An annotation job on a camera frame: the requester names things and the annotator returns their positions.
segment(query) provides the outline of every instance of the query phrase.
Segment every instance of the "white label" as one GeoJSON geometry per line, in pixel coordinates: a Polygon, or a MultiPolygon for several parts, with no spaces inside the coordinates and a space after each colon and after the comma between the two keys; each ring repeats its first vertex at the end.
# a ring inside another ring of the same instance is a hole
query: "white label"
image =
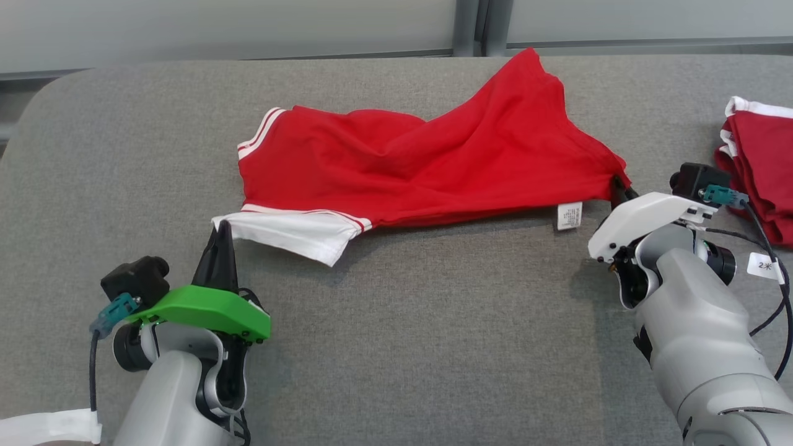
{"type": "Polygon", "coordinates": [[[768,257],[765,254],[760,254],[759,252],[753,252],[749,254],[749,264],[746,265],[746,272],[750,273],[751,275],[759,275],[760,277],[765,277],[767,279],[777,279],[776,268],[774,268],[774,263],[771,261],[771,257],[768,257]]]}
{"type": "Polygon", "coordinates": [[[557,208],[556,229],[564,231],[565,229],[581,226],[581,210],[583,207],[584,205],[581,202],[559,205],[557,208]]]}

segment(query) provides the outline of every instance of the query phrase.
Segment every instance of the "cable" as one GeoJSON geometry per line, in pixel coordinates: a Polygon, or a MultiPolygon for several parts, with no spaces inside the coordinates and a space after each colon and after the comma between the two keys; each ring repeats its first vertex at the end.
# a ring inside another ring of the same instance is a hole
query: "cable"
{"type": "Polygon", "coordinates": [[[91,412],[97,411],[97,345],[99,344],[99,330],[94,330],[91,335],[91,353],[88,355],[88,392],[91,412]]]}
{"type": "Polygon", "coordinates": [[[243,439],[243,446],[250,446],[251,445],[251,430],[247,427],[247,419],[245,418],[245,409],[239,410],[240,417],[233,417],[234,421],[239,424],[239,426],[243,429],[242,433],[234,432],[234,435],[238,438],[243,439]]]}
{"type": "Polygon", "coordinates": [[[247,300],[249,302],[253,302],[254,304],[256,304],[257,307],[259,307],[262,310],[264,310],[264,307],[262,306],[262,303],[259,301],[259,298],[256,297],[256,294],[253,291],[251,291],[250,288],[237,288],[237,294],[239,294],[240,292],[243,292],[243,291],[245,292],[246,295],[245,296],[240,296],[240,297],[242,297],[243,299],[245,299],[245,300],[247,300]]]}
{"type": "MultiPolygon", "coordinates": [[[[768,241],[768,236],[765,235],[765,231],[763,230],[763,225],[760,223],[760,218],[757,217],[757,213],[755,213],[752,206],[746,200],[741,200],[741,204],[744,205],[746,213],[748,213],[749,216],[752,218],[752,222],[754,223],[755,228],[760,233],[760,241],[763,243],[765,250],[768,252],[768,256],[771,257],[771,261],[777,262],[777,264],[779,264],[779,260],[778,260],[779,257],[777,256],[776,252],[774,252],[774,248],[771,247],[771,242],[768,241]]],[[[776,369],[776,373],[774,374],[774,378],[776,378],[777,380],[779,380],[782,377],[782,374],[785,371],[785,367],[787,366],[787,361],[791,357],[791,350],[793,350],[793,308],[791,308],[791,299],[790,299],[790,278],[787,275],[786,271],[783,272],[783,277],[785,283],[780,284],[780,289],[782,290],[782,303],[780,304],[780,306],[784,306],[785,313],[787,314],[787,342],[785,343],[785,353],[782,355],[782,361],[780,362],[780,366],[776,369]]],[[[778,315],[777,312],[775,312],[775,315],[772,315],[772,317],[770,317],[769,319],[773,320],[773,318],[775,318],[776,315],[778,315]]]]}
{"type": "MultiPolygon", "coordinates": [[[[705,231],[708,232],[708,233],[724,234],[724,235],[727,235],[727,236],[737,237],[739,239],[746,240],[749,243],[754,243],[757,246],[765,249],[765,247],[763,246],[763,244],[761,242],[759,242],[757,240],[754,240],[751,237],[747,237],[744,234],[736,233],[735,231],[726,231],[724,229],[713,229],[713,228],[705,228],[705,231]]],[[[769,316],[768,319],[763,321],[762,324],[758,325],[754,330],[752,330],[749,333],[750,336],[754,336],[754,335],[758,334],[760,331],[762,331],[764,328],[768,327],[782,313],[782,311],[785,309],[785,298],[784,298],[784,296],[785,296],[785,294],[787,294],[788,296],[790,295],[790,282],[791,282],[790,275],[787,273],[787,268],[785,267],[784,263],[782,263],[782,260],[780,260],[777,257],[776,261],[779,262],[779,264],[780,264],[780,270],[782,271],[782,275],[785,278],[785,285],[783,285],[783,286],[786,287],[787,289],[782,288],[782,286],[780,287],[782,289],[782,300],[780,301],[779,306],[776,307],[776,310],[774,310],[774,313],[772,313],[772,315],[769,316]]]]}

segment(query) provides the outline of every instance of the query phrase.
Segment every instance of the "white stripe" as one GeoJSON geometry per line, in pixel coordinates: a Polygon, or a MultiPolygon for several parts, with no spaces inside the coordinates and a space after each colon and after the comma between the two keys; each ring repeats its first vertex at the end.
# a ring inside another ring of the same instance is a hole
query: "white stripe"
{"type": "Polygon", "coordinates": [[[725,153],[725,154],[726,154],[727,156],[729,156],[730,158],[735,158],[735,156],[734,156],[732,153],[730,153],[730,148],[729,148],[729,147],[727,147],[727,146],[725,146],[725,145],[723,145],[722,147],[718,148],[718,150],[719,150],[721,153],[725,153]]]}
{"type": "Polygon", "coordinates": [[[793,109],[780,106],[769,106],[762,102],[750,102],[744,98],[733,96],[727,103],[727,108],[724,114],[730,117],[737,111],[748,111],[754,114],[762,114],[764,116],[788,117],[793,118],[793,109]]]}
{"type": "Polygon", "coordinates": [[[732,132],[728,132],[725,129],[722,129],[718,133],[718,135],[722,138],[722,141],[727,143],[726,146],[722,146],[722,147],[718,148],[718,150],[720,150],[721,152],[726,153],[727,155],[730,156],[730,158],[735,158],[736,156],[738,156],[738,146],[737,146],[737,144],[735,144],[735,140],[733,139],[733,133],[732,132]]]}
{"type": "Polygon", "coordinates": [[[273,114],[275,112],[275,110],[279,110],[279,108],[278,107],[273,107],[273,108],[267,110],[267,113],[265,113],[264,117],[262,118],[262,123],[259,124],[259,129],[256,130],[256,133],[254,133],[253,137],[250,140],[247,140],[247,141],[245,141],[243,143],[237,144],[237,148],[243,148],[243,147],[246,147],[248,145],[251,145],[253,143],[253,141],[255,141],[256,138],[259,137],[259,134],[262,132],[262,129],[264,129],[264,125],[267,122],[267,118],[270,117],[270,115],[273,114]]]}
{"type": "Polygon", "coordinates": [[[347,217],[353,221],[357,221],[363,226],[364,231],[368,231],[372,229],[372,221],[368,218],[364,217],[354,217],[348,213],[339,212],[338,210],[330,210],[330,209],[314,209],[314,210],[285,210],[285,209],[275,209],[271,207],[259,206],[259,205],[251,205],[246,204],[243,205],[241,210],[251,211],[251,212],[258,212],[258,213],[333,213],[342,217],[347,217]]]}
{"type": "Polygon", "coordinates": [[[267,123],[264,125],[264,129],[262,130],[262,134],[259,135],[258,138],[256,138],[256,142],[254,142],[252,146],[250,146],[248,148],[240,149],[237,152],[237,154],[239,155],[240,159],[245,158],[246,156],[250,155],[254,150],[256,150],[256,148],[258,146],[260,146],[262,144],[262,142],[264,141],[264,137],[267,136],[267,132],[270,131],[270,127],[273,126],[273,123],[275,122],[275,119],[278,118],[279,116],[281,116],[281,113],[284,113],[285,111],[286,110],[284,110],[284,109],[278,109],[275,113],[270,115],[270,117],[267,119],[267,123]]]}

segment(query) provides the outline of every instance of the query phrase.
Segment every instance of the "gray table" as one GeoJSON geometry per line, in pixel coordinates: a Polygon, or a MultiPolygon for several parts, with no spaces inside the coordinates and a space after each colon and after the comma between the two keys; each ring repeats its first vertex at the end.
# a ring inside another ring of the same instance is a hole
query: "gray table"
{"type": "MultiPolygon", "coordinates": [[[[465,101],[500,59],[157,63],[84,71],[31,102],[0,161],[0,417],[86,407],[87,326],[99,279],[143,255],[189,282],[209,219],[238,210],[236,144],[272,106],[383,108],[431,118],[465,101]]],[[[709,162],[731,95],[793,105],[783,56],[548,57],[571,119],[667,191],[709,162]]],[[[375,230],[335,267],[237,244],[239,280],[272,313],[251,353],[254,444],[680,442],[635,350],[616,282],[587,260],[607,214],[554,232],[554,210],[421,230],[375,230]]],[[[713,226],[748,229],[720,213],[713,226]]],[[[751,246],[721,236],[745,268],[751,246]]],[[[783,258],[793,264],[793,256],[783,258]]],[[[775,283],[730,286],[761,321],[775,283]]],[[[771,367],[783,322],[757,337],[771,367]]],[[[143,374],[100,344],[99,409],[112,439],[143,374]]],[[[793,370],[783,379],[793,393],[793,370]]]]}

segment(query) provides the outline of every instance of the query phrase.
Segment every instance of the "label sticker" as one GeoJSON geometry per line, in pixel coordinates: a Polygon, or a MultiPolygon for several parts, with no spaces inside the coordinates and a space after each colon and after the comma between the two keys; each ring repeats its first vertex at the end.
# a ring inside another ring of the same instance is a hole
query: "label sticker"
{"type": "Polygon", "coordinates": [[[774,263],[771,261],[771,257],[768,257],[765,254],[760,254],[759,252],[753,252],[749,254],[749,264],[746,265],[746,272],[750,273],[751,275],[765,277],[766,279],[777,280],[776,268],[774,268],[774,263]]]}
{"type": "Polygon", "coordinates": [[[583,207],[584,204],[582,202],[559,205],[557,208],[556,229],[564,231],[581,226],[581,210],[583,207]]]}

